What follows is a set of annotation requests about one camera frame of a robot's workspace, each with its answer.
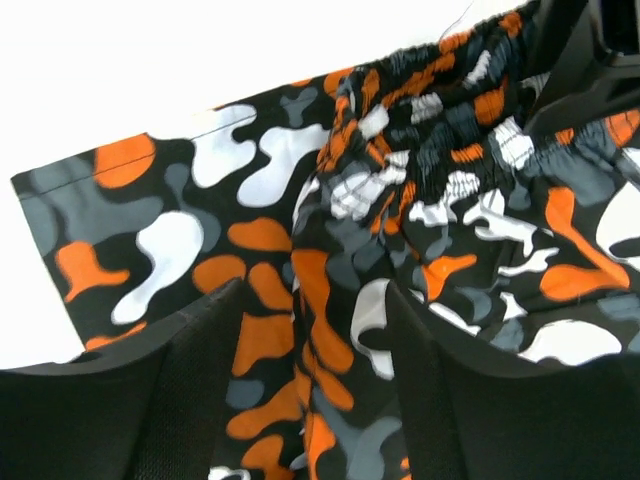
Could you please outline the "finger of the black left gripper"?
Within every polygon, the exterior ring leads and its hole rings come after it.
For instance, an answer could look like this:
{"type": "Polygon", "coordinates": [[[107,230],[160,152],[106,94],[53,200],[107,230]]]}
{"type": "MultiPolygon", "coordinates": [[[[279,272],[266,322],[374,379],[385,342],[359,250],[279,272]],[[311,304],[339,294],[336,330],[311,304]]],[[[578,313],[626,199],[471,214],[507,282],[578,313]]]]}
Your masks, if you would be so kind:
{"type": "Polygon", "coordinates": [[[554,133],[638,107],[639,2],[542,1],[527,74],[545,73],[527,133],[554,133]]]}

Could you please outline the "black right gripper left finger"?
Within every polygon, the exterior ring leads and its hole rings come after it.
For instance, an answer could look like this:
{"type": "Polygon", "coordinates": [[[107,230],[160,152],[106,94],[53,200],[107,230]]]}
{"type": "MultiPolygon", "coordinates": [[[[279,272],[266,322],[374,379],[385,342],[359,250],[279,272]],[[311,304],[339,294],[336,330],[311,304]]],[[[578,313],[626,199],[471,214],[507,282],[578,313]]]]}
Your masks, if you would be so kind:
{"type": "Polygon", "coordinates": [[[1,374],[5,479],[203,479],[223,416],[243,283],[139,333],[1,374]]]}

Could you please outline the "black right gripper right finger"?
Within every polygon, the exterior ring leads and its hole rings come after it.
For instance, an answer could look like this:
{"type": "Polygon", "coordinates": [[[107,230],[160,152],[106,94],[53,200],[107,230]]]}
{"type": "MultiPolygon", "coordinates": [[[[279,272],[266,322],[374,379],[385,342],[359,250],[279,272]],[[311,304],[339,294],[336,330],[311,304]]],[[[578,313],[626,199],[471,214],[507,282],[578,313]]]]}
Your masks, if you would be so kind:
{"type": "Polygon", "coordinates": [[[639,358],[550,368],[386,291],[387,331],[417,479],[635,479],[639,358]]]}

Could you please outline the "orange black camouflage shorts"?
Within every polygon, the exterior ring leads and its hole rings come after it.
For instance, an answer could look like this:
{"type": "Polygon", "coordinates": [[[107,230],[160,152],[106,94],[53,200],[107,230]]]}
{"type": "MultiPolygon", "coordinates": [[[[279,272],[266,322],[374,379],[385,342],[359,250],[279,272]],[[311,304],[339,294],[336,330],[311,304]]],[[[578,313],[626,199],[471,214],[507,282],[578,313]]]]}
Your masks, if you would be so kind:
{"type": "Polygon", "coordinates": [[[242,281],[203,479],[417,479],[390,285],[534,364],[639,358],[639,106],[524,131],[541,2],[13,178],[80,355],[242,281]]]}

